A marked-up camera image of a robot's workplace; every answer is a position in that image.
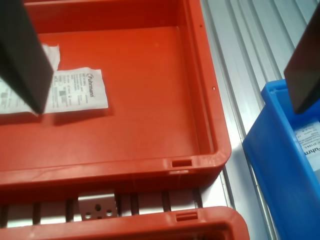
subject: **metal bracket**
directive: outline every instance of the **metal bracket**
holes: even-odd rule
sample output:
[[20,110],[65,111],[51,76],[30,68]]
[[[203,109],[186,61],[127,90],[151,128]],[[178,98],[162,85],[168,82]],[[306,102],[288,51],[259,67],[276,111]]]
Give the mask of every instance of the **metal bracket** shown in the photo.
[[118,216],[115,193],[111,190],[83,193],[78,204],[82,221]]

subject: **screw hole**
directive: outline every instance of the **screw hole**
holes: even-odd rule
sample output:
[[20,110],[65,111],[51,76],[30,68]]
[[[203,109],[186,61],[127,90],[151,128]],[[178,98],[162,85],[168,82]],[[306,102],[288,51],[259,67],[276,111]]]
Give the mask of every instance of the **screw hole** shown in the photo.
[[110,209],[108,209],[108,210],[106,211],[106,215],[107,215],[108,217],[111,217],[111,216],[112,216],[112,211],[111,211]]
[[100,212],[100,211],[101,211],[101,205],[100,205],[100,204],[96,204],[94,208],[95,208],[95,210],[96,210],[97,212]]
[[91,212],[86,212],[85,213],[85,218],[90,219],[91,218]]

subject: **crate handle slot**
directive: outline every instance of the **crate handle slot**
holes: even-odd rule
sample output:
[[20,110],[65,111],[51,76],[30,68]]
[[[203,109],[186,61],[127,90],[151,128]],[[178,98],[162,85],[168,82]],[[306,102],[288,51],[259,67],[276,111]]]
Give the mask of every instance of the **crate handle slot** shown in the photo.
[[177,222],[188,221],[188,220],[197,220],[198,214],[197,212],[188,212],[188,213],[180,213],[175,216]]
[[173,160],[171,162],[171,165],[172,165],[173,168],[176,168],[176,167],[190,167],[190,166],[192,166],[192,160],[191,159]]

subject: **plastic crate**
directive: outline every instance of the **plastic crate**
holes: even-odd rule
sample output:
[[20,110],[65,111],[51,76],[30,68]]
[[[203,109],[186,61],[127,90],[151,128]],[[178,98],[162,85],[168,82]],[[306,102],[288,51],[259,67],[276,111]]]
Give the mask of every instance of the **plastic crate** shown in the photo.
[[218,176],[231,146],[200,0],[25,6],[40,41],[59,44],[59,70],[101,69],[110,107],[0,116],[1,202],[195,187]]
[[320,101],[294,114],[285,80],[268,82],[265,106],[243,141],[281,239],[320,239],[320,185],[294,129],[320,120]]
[[209,207],[111,219],[0,229],[1,239],[249,240],[244,219]]

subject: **paper label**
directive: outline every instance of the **paper label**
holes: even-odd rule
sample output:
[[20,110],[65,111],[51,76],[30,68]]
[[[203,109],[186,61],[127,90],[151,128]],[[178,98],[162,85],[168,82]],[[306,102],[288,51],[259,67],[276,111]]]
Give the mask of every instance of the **paper label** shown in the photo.
[[320,122],[314,120],[303,127],[297,128],[294,133],[313,171],[320,170]]
[[44,50],[45,55],[47,56],[52,69],[54,71],[58,70],[58,66],[60,63],[60,49],[58,46],[48,46],[46,44],[42,44],[42,48]]
[[[60,63],[59,46],[42,45],[43,50],[51,63],[54,71],[58,70]],[[33,112],[11,87],[0,78],[0,114],[13,114],[22,112]]]
[[55,72],[45,113],[106,108],[108,100],[101,70],[84,67]]
[[[43,49],[54,70],[60,62],[59,46]],[[55,71],[44,113],[70,112],[108,108],[101,70],[88,67]],[[32,109],[0,78],[0,114],[33,112]]]

